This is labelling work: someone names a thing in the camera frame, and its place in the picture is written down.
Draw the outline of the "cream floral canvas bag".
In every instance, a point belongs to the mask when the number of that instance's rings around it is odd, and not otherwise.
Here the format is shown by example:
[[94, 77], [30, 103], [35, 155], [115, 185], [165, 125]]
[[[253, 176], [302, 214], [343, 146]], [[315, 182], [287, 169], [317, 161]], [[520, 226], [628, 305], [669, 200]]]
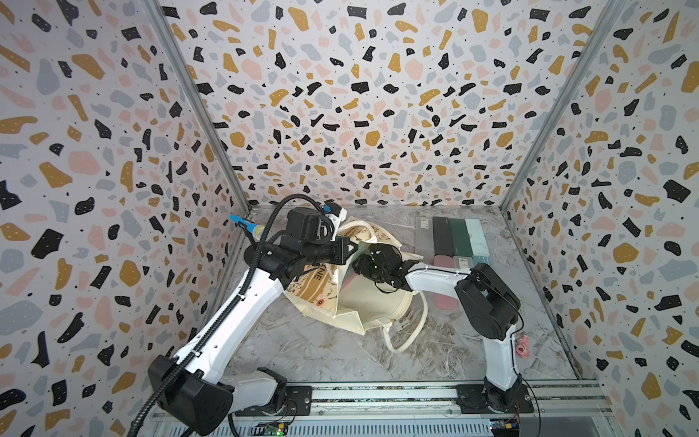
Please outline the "cream floral canvas bag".
[[[330, 326], [364, 335], [383, 329], [384, 343], [391, 353], [403, 353], [417, 339], [425, 325], [428, 303], [422, 291], [404, 291], [394, 286], [380, 286], [354, 271], [351, 264], [322, 264], [283, 291], [287, 300], [306, 317]], [[391, 342], [390, 329], [411, 306], [422, 300], [422, 315], [409, 337], [399, 346]]]

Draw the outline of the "translucent grey pencil case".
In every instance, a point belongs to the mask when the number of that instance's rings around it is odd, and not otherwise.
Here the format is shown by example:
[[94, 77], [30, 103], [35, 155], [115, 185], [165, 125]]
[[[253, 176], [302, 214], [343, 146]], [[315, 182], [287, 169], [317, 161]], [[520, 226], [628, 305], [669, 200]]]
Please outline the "translucent grey pencil case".
[[432, 263], [435, 256], [435, 248], [431, 218], [417, 217], [415, 231], [415, 252], [422, 256], [425, 262]]

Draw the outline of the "black pencil case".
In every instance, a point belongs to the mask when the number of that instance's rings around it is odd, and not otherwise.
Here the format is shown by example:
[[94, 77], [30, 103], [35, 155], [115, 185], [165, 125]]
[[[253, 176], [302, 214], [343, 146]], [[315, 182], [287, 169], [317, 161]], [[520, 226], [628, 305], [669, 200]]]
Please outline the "black pencil case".
[[434, 253], [436, 255], [453, 257], [455, 255], [455, 248], [449, 219], [433, 217], [431, 225], [433, 226]]

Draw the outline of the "clear frosted pencil case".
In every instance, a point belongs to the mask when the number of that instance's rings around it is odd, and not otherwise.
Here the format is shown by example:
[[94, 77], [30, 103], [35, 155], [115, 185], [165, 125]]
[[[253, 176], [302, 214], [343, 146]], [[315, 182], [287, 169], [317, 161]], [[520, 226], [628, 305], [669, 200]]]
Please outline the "clear frosted pencil case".
[[473, 267], [473, 259], [470, 257], [454, 257], [453, 263], [459, 271], [469, 271]]

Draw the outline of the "dark green book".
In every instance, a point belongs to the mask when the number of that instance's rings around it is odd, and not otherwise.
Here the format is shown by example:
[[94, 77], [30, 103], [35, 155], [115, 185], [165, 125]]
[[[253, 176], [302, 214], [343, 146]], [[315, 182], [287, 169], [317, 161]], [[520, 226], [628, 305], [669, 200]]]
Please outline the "dark green book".
[[451, 238], [453, 239], [454, 255], [456, 257], [470, 258], [473, 256], [470, 234], [466, 221], [463, 218], [450, 218]]

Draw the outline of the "teal translucent pencil case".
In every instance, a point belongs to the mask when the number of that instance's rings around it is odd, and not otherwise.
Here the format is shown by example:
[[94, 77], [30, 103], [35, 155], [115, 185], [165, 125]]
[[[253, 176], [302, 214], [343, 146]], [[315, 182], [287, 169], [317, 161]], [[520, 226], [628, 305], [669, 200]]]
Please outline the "teal translucent pencil case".
[[473, 265], [476, 266], [478, 264], [491, 264], [491, 260], [489, 257], [486, 256], [473, 256]]

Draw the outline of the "light mint pencil case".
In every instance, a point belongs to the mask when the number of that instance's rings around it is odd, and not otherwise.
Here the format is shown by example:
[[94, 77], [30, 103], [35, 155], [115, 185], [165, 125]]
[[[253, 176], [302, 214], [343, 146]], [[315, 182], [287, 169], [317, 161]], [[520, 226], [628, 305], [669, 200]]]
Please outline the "light mint pencil case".
[[466, 218], [466, 228], [469, 233], [469, 241], [473, 257], [489, 258], [490, 251], [483, 231], [482, 223], [476, 218]]

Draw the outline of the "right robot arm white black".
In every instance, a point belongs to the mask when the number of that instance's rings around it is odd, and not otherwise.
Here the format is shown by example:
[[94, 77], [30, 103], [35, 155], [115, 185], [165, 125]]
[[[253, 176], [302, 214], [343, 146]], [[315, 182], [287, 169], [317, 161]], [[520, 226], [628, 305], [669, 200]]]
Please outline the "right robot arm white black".
[[521, 303], [513, 291], [486, 263], [471, 269], [435, 267], [407, 260], [388, 244], [371, 244], [352, 263], [358, 275], [390, 291], [420, 291], [460, 302], [471, 327], [481, 335], [486, 373], [482, 408], [506, 413], [524, 393], [524, 381], [515, 362], [514, 334], [522, 321]]

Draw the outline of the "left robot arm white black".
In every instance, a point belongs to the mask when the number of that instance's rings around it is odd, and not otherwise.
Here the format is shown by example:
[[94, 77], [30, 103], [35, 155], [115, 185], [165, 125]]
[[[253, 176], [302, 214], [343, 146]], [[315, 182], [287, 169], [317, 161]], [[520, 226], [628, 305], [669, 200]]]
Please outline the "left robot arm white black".
[[246, 276], [213, 319], [174, 357], [159, 356], [149, 380], [158, 406], [200, 435], [231, 413], [249, 408], [275, 414], [287, 402], [285, 377], [266, 368], [227, 378], [227, 366], [265, 310], [311, 266], [343, 266], [359, 249], [348, 237], [300, 242], [287, 249], [269, 242], [249, 247]]

